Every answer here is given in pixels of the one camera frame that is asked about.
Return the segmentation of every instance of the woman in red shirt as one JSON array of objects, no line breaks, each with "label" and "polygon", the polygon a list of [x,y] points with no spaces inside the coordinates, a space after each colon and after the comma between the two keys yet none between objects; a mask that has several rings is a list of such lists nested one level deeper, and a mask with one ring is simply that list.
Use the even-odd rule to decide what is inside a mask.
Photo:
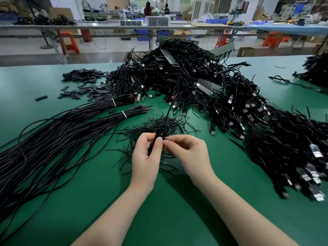
[{"label": "woman in red shirt", "polygon": [[146,7],[144,8],[144,15],[145,16],[152,15],[152,9],[150,8],[150,2],[146,2]]}]

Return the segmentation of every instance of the round metal base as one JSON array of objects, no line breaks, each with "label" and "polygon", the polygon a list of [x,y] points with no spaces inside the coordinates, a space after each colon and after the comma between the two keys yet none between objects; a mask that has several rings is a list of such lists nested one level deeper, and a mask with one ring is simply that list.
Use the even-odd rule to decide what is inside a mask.
[{"label": "round metal base", "polygon": [[52,49],[53,45],[43,45],[40,47],[41,49]]}]

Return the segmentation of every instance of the white air conditioner unit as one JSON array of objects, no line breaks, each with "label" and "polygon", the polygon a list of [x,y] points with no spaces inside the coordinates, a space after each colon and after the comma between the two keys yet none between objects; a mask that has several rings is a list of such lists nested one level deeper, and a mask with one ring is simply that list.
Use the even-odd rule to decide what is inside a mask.
[{"label": "white air conditioner unit", "polygon": [[212,0],[196,0],[193,2],[193,12],[191,20],[200,19],[206,13],[213,13],[214,1]]}]

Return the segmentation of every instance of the hand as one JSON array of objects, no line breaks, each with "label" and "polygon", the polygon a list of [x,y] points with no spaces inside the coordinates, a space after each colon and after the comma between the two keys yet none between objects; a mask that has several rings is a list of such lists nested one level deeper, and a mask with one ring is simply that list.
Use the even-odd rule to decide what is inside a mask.
[{"label": "hand", "polygon": [[215,173],[211,167],[206,143],[191,135],[172,135],[165,138],[163,145],[170,154],[177,156],[195,186]]},{"label": "hand", "polygon": [[132,154],[132,178],[130,186],[151,191],[154,187],[159,170],[159,161],[163,149],[163,140],[158,137],[150,156],[148,148],[154,141],[155,133],[142,133],[139,136]]}]

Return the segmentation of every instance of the person's right hand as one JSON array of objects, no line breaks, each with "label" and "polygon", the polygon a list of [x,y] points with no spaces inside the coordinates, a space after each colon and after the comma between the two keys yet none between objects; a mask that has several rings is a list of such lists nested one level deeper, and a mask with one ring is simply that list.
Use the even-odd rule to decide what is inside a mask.
[{"label": "person's right hand", "polygon": [[195,186],[215,176],[206,143],[192,135],[172,135],[163,140],[165,150],[177,156]]}]

